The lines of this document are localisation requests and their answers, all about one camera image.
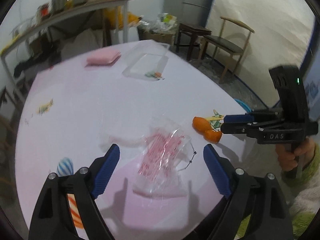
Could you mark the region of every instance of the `folded pink towel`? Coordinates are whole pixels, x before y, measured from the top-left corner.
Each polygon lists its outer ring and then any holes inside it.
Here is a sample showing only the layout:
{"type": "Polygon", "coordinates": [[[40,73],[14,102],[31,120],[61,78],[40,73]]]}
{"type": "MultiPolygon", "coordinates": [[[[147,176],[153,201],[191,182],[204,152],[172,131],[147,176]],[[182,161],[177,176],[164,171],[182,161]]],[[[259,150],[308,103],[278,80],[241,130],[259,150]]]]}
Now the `folded pink towel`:
{"type": "Polygon", "coordinates": [[[120,56],[120,51],[111,48],[95,50],[87,57],[88,65],[109,65],[120,56]]]}

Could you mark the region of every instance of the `gray refrigerator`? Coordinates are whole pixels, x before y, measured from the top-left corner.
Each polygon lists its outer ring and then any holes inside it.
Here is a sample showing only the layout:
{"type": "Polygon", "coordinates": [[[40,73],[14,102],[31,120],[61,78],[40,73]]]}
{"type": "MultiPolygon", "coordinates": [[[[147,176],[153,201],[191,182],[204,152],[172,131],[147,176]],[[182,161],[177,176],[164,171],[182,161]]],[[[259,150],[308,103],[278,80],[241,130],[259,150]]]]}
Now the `gray refrigerator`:
{"type": "MultiPolygon", "coordinates": [[[[163,12],[174,15],[179,22],[197,24],[205,27],[213,0],[164,0],[163,12]]],[[[183,35],[181,43],[188,43],[189,37],[183,35]]]]}

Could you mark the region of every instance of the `metal screw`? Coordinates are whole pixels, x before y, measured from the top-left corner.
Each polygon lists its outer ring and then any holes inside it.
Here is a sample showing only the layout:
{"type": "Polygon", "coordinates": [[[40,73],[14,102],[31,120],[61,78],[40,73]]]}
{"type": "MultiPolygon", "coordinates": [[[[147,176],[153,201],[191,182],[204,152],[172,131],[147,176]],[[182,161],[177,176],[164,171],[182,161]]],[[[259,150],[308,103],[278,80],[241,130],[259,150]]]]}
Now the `metal screw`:
{"type": "Polygon", "coordinates": [[[89,169],[87,167],[82,167],[79,169],[80,174],[87,174],[89,169]]]}
{"type": "Polygon", "coordinates": [[[238,175],[243,175],[243,174],[244,174],[244,170],[241,169],[241,168],[237,168],[237,169],[236,169],[236,174],[238,174],[238,175]]]}
{"type": "Polygon", "coordinates": [[[272,173],[268,173],[268,178],[269,179],[275,179],[275,176],[272,173]]]}
{"type": "Polygon", "coordinates": [[[56,177],[56,174],[53,172],[49,174],[48,179],[54,179],[55,177],[56,177]]]}

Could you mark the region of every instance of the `white wall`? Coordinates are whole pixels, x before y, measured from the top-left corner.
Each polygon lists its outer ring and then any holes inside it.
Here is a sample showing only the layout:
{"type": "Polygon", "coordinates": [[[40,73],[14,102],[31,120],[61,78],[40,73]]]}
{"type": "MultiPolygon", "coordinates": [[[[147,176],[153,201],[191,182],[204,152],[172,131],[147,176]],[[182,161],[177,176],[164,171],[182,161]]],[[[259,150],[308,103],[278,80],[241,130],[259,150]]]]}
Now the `white wall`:
{"type": "MultiPolygon", "coordinates": [[[[34,16],[37,8],[49,1],[50,0],[17,0],[0,25],[0,48],[3,48],[11,40],[10,32],[15,26],[34,16]]],[[[156,19],[157,15],[162,12],[163,1],[164,0],[133,0],[129,2],[129,10],[133,14],[139,16],[144,15],[146,19],[156,19]]],[[[7,57],[7,63],[12,73],[19,60],[23,61],[28,59],[28,54],[24,44],[19,46],[17,55],[16,51],[17,50],[14,50],[7,57]]],[[[12,92],[13,88],[3,70],[2,64],[0,63],[0,88],[4,86],[7,86],[9,91],[12,92]]],[[[12,107],[5,106],[1,109],[0,113],[7,118],[10,118],[12,111],[12,107]]]]}
{"type": "MultiPolygon", "coordinates": [[[[300,66],[313,29],[312,11],[304,0],[215,0],[207,22],[212,35],[219,35],[220,16],[240,20],[255,30],[236,75],[273,106],[279,97],[268,69],[280,64],[300,66]]],[[[223,37],[243,47],[246,35],[247,31],[228,23],[223,37]]],[[[208,48],[210,55],[213,48],[208,48]]],[[[228,55],[219,50],[216,59],[225,65],[228,55]]]]}

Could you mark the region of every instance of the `pink tablecloth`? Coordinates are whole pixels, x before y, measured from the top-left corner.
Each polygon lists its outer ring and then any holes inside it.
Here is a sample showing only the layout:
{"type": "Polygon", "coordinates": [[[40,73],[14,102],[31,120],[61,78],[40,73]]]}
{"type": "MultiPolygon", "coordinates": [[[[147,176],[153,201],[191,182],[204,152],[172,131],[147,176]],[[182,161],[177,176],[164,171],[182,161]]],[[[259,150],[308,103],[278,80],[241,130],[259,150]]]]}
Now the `pink tablecloth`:
{"type": "MultiPolygon", "coordinates": [[[[135,45],[114,48],[124,54],[135,45]]],[[[99,145],[105,132],[141,138],[148,132],[150,118],[165,114],[183,127],[198,152],[180,174],[188,196],[150,200],[133,194],[132,160],[141,152],[120,146],[116,171],[96,203],[117,240],[182,239],[221,199],[202,156],[207,142],[192,128],[192,119],[211,116],[213,109],[224,115],[243,114],[244,110],[171,52],[167,53],[165,79],[157,82],[124,77],[122,58],[112,67],[85,67],[87,56],[79,55],[39,73],[24,106],[16,145],[16,182],[27,225],[43,183],[56,171],[60,159],[72,159],[75,171],[89,166],[104,155],[99,145]],[[39,106],[51,100],[49,111],[37,114],[39,106]]],[[[215,149],[221,156],[241,162],[253,143],[252,139],[224,135],[215,149]]]]}

